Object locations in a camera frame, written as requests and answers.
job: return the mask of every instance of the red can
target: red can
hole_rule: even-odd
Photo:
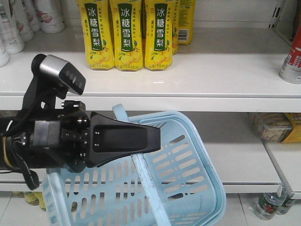
[[[301,84],[301,26],[298,28],[279,75],[285,81]]]

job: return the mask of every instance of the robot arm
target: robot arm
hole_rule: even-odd
[[[32,73],[22,109],[15,117],[0,118],[0,170],[22,173],[31,190],[39,187],[31,169],[81,172],[160,149],[158,128],[97,113],[89,117],[80,101],[65,101],[62,109],[55,109],[56,97],[65,99],[68,91],[81,95],[86,84],[68,61],[39,54],[32,61]]]

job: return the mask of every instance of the yellow tape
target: yellow tape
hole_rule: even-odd
[[[3,142],[3,154],[4,154],[4,161],[5,161],[5,163],[10,167],[10,168],[14,168],[11,164],[10,164],[10,162],[9,162],[9,160],[8,160],[8,157],[7,157],[7,155],[6,155],[6,137],[3,137],[2,138],[2,142]]]

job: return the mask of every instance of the plastic basket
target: plastic basket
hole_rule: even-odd
[[[50,225],[212,226],[218,222],[226,209],[225,191],[192,122],[175,111],[129,118],[121,106],[114,112],[121,121],[160,127],[161,149],[81,173],[48,169],[42,189]],[[74,203],[77,208],[72,212]]]

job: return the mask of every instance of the white bottle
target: white bottle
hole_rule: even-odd
[[[24,0],[24,4],[26,6],[28,20],[30,26],[32,27],[33,32],[37,32],[40,30],[39,19],[37,16],[37,11],[34,7],[32,0]]]
[[[9,54],[5,50],[4,44],[2,42],[2,38],[0,35],[0,67],[6,65],[9,61]]]
[[[28,42],[33,39],[33,31],[29,24],[27,11],[23,0],[9,0],[16,18],[17,29],[23,41]]]
[[[24,42],[21,39],[16,26],[11,23],[7,17],[6,12],[10,12],[8,9],[4,8],[0,0],[0,35],[3,40],[6,51],[12,55],[21,52],[24,49]]]
[[[65,28],[59,0],[34,0],[40,28],[45,33],[58,33]]]

